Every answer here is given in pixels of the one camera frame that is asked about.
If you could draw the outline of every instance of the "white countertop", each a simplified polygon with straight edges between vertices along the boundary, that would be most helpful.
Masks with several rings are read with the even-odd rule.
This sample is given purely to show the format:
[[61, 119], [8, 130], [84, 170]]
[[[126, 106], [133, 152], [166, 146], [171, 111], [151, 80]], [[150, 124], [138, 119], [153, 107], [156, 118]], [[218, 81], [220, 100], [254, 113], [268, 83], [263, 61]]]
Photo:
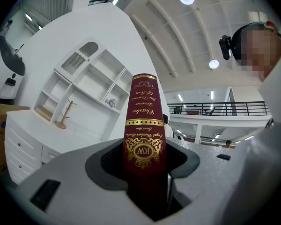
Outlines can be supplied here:
[[7, 112], [7, 123], [15, 123], [31, 137], [59, 153], [85, 148], [92, 143], [74, 136], [67, 129], [60, 129], [45, 121], [33, 110]]

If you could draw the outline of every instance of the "gold scroll ornament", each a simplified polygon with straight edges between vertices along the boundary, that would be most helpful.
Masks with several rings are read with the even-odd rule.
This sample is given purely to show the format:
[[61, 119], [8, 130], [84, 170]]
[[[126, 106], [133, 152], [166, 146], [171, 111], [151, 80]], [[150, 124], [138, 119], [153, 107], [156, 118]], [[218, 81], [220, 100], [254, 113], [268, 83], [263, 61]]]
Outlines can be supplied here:
[[128, 138], [126, 139], [126, 148], [128, 151], [128, 162], [133, 157], [136, 158], [135, 165], [141, 168], [151, 166], [151, 159], [159, 162], [159, 154], [162, 153], [162, 140], [153, 138]]

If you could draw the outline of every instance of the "white column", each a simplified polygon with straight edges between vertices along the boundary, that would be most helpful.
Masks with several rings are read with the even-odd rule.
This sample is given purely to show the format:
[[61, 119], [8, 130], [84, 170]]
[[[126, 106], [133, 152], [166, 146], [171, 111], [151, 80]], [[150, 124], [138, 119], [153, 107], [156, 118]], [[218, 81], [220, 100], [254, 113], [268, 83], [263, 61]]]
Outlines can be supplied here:
[[197, 131], [196, 131], [196, 138], [195, 138], [195, 143], [197, 144], [200, 144], [201, 132], [202, 132], [202, 125], [198, 124]]

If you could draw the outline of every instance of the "person in white shirt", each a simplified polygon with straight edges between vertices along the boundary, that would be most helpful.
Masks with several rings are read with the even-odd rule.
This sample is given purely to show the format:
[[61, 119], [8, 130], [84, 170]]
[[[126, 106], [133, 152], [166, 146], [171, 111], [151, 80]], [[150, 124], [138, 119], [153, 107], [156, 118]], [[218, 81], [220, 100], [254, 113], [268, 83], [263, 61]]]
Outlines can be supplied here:
[[165, 136], [166, 137], [173, 137], [174, 132], [173, 129], [170, 127], [169, 123], [169, 118], [167, 115], [163, 114], [163, 122], [164, 122], [164, 131], [165, 131]]

